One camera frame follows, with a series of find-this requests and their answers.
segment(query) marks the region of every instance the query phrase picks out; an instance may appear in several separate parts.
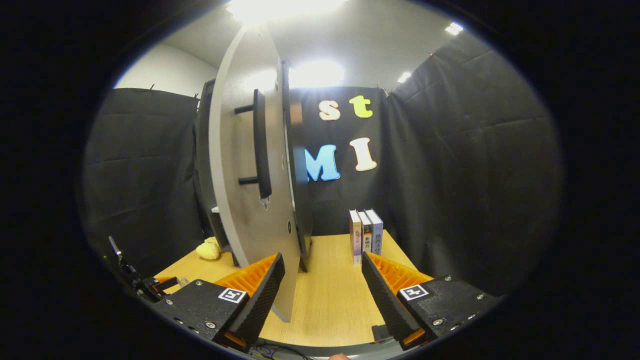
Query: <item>door handle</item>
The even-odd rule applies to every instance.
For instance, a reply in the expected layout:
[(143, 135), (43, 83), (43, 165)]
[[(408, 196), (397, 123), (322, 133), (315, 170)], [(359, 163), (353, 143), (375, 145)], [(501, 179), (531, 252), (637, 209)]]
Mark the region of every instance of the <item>door handle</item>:
[(257, 175), (241, 177), (238, 179), (238, 183), (240, 185), (257, 183), (260, 190), (260, 202), (266, 209), (271, 196), (271, 178), (269, 176), (269, 157), (267, 154), (265, 102), (264, 95), (260, 90), (255, 89), (253, 91), (253, 104), (234, 109), (236, 115), (247, 111), (253, 111), (253, 148), (255, 149)]

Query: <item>white book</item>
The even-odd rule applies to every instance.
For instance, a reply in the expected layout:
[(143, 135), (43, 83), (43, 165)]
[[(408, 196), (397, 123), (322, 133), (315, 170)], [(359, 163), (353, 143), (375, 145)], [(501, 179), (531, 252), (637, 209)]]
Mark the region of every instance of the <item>white book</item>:
[(371, 252), (371, 240), (373, 236), (371, 221), (364, 211), (359, 211), (358, 215), (360, 215), (362, 221), (362, 252)]
[(353, 264), (362, 264), (362, 221), (356, 210), (349, 210), (349, 235), (353, 249)]
[(382, 229), (384, 228), (384, 223), (373, 209), (365, 212), (367, 213), (369, 220), (371, 220), (373, 227), (373, 243), (371, 252), (376, 255), (382, 255)]

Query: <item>letter m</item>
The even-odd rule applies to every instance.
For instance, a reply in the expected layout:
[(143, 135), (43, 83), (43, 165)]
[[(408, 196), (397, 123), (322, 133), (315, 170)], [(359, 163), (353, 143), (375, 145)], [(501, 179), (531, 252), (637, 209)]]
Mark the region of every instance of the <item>letter m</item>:
[(318, 180), (320, 169), (322, 169), (322, 176), (320, 178), (324, 181), (336, 180), (340, 177), (340, 173), (335, 168), (334, 153), (335, 145), (323, 145), (320, 150), (318, 150), (318, 156), (314, 159), (309, 153), (309, 150), (305, 149), (307, 173), (314, 181)]

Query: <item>wooden table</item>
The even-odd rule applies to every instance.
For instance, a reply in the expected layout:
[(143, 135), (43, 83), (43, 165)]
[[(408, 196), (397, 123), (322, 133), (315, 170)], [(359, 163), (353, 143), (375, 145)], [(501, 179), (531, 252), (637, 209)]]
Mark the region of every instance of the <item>wooden table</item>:
[[(298, 272), (291, 321), (273, 313), (264, 323), (261, 338), (313, 347), (335, 347), (373, 342), (372, 325), (384, 320), (362, 276), (353, 264), (349, 235), (314, 236), (309, 271)], [(384, 230), (382, 256), (415, 269), (415, 266)], [(200, 258), (195, 250), (156, 275), (183, 276), (189, 281), (214, 282), (236, 272), (231, 253), (217, 260)], [(174, 286), (168, 293), (179, 290)]]

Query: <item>letter s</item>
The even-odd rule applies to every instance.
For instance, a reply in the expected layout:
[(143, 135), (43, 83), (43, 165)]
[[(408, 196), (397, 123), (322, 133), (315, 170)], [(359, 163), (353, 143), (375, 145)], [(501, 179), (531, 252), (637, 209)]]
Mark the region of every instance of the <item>letter s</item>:
[(320, 119), (325, 121), (338, 120), (340, 118), (340, 110), (338, 110), (338, 103), (333, 100), (324, 100), (318, 104), (320, 109)]

